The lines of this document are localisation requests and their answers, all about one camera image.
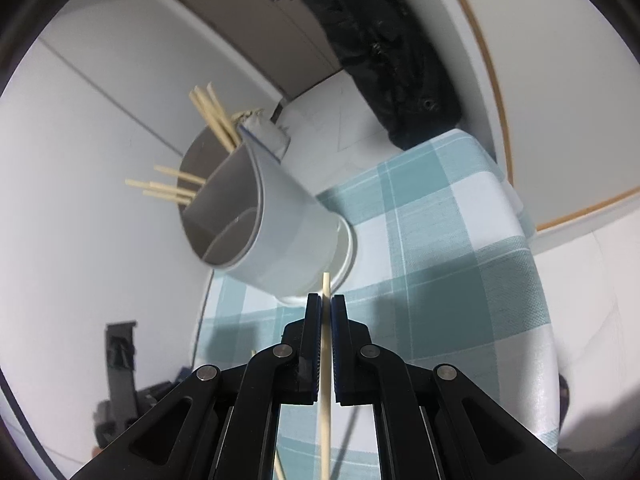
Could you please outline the black hanging jacket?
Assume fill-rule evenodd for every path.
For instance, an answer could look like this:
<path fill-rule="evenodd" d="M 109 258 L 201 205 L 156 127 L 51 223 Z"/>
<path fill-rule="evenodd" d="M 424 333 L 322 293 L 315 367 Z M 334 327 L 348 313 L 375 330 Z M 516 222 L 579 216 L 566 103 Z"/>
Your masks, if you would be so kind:
<path fill-rule="evenodd" d="M 405 0 L 303 0 L 390 142 L 403 151 L 454 128 L 462 108 Z"/>

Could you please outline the teal plaid tablecloth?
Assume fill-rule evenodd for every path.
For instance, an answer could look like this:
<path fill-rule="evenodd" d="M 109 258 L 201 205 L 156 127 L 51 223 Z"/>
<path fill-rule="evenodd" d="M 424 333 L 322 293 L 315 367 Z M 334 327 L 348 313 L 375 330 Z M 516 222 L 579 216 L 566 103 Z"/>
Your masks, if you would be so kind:
<path fill-rule="evenodd" d="M 318 196 L 357 242 L 344 294 L 349 318 L 407 363 L 448 363 L 553 451 L 558 364 L 529 239 L 533 222 L 496 163 L 461 130 L 381 162 Z M 196 365 L 222 370 L 280 342 L 300 306 L 218 274 Z M 316 406 L 282 408 L 278 451 L 288 479 L 318 479 Z M 373 414 L 332 408 L 331 479 L 379 479 Z"/>

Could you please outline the brown door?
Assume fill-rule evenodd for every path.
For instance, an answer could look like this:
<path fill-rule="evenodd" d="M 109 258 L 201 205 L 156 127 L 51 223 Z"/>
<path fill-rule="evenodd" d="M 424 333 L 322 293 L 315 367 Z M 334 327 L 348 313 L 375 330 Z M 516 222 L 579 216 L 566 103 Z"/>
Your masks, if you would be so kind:
<path fill-rule="evenodd" d="M 303 0 L 177 0 L 292 100 L 341 70 Z"/>

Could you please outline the white divided utensil holder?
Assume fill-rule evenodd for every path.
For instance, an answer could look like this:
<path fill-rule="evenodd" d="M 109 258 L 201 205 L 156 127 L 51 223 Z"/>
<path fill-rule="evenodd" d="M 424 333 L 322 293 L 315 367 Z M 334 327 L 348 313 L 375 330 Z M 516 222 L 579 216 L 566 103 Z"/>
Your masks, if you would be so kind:
<path fill-rule="evenodd" d="M 228 153 L 203 130 L 180 169 L 206 180 L 180 218 L 214 270 L 286 304 L 320 292 L 324 272 L 332 288 L 344 283 L 356 256 L 352 227 L 251 140 Z"/>

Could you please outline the blue cardboard box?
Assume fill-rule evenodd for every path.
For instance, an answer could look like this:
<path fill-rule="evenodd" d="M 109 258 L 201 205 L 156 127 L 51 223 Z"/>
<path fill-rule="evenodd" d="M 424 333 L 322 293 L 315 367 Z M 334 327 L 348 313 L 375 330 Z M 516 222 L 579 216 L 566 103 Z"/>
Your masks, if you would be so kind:
<path fill-rule="evenodd" d="M 280 162 L 280 159 L 278 159 L 277 156 L 273 154 L 273 152 L 270 151 L 270 149 L 267 148 L 261 140 L 257 139 L 253 133 L 248 131 L 247 128 L 244 128 L 242 125 L 239 125 L 236 128 L 238 129 L 239 133 L 241 133 L 241 136 L 244 140 L 251 140 L 255 145 L 259 146 L 264 152 L 270 155 L 276 162 Z"/>

